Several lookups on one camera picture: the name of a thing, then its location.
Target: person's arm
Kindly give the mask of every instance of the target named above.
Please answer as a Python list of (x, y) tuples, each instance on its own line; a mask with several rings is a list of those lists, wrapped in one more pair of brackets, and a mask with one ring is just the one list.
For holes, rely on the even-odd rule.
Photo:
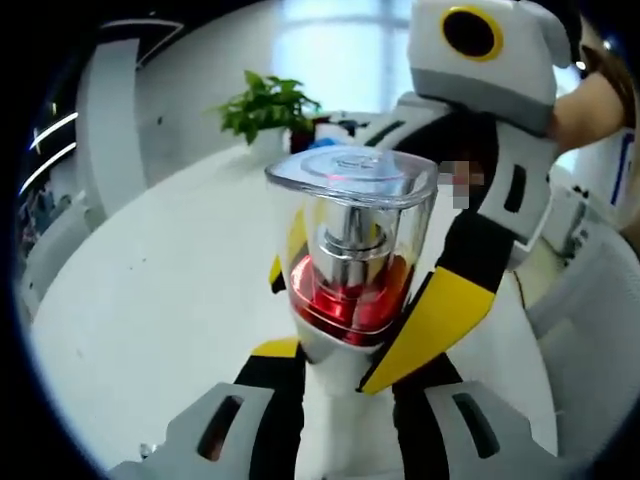
[(618, 92), (600, 73), (589, 75), (572, 93), (556, 101), (549, 136), (558, 142), (558, 156), (597, 142), (625, 125)]

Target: potted plant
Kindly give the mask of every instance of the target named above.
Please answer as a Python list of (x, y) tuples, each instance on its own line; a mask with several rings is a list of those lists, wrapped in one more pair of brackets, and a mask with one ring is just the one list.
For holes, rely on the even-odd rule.
[(221, 131), (231, 130), (234, 135), (244, 135), (248, 145), (259, 139), (259, 145), (254, 149), (265, 157), (283, 153), (285, 129), (293, 135), (310, 136), (309, 143), (313, 141), (314, 121), (305, 116), (303, 110), (317, 112), (320, 104), (300, 90), (302, 83), (274, 75), (262, 77), (248, 70), (244, 72), (244, 78), (248, 89), (217, 107), (222, 117)]

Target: silver metal cylinder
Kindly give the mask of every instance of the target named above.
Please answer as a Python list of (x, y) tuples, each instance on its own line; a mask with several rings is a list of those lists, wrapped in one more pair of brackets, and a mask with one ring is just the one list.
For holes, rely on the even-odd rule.
[(393, 250), (396, 212), (330, 202), (327, 223), (318, 226), (318, 251), (311, 252), (320, 285), (340, 287), (369, 284)]

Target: red liquid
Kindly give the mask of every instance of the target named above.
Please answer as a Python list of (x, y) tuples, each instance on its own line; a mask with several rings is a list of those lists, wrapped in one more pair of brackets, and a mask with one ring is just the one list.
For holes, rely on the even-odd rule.
[(413, 268), (396, 255), (366, 287), (323, 285), (306, 255), (291, 271), (290, 299), (296, 312), (323, 332), (351, 345), (377, 345), (400, 315), (412, 276)]

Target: blurred patch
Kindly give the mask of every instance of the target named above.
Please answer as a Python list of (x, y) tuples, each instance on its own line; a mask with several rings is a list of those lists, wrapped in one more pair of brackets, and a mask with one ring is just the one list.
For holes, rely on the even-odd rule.
[(469, 208), (469, 197), (484, 190), (485, 175), (480, 162), (460, 160), (443, 162), (440, 166), (440, 185), (453, 185), (453, 207)]

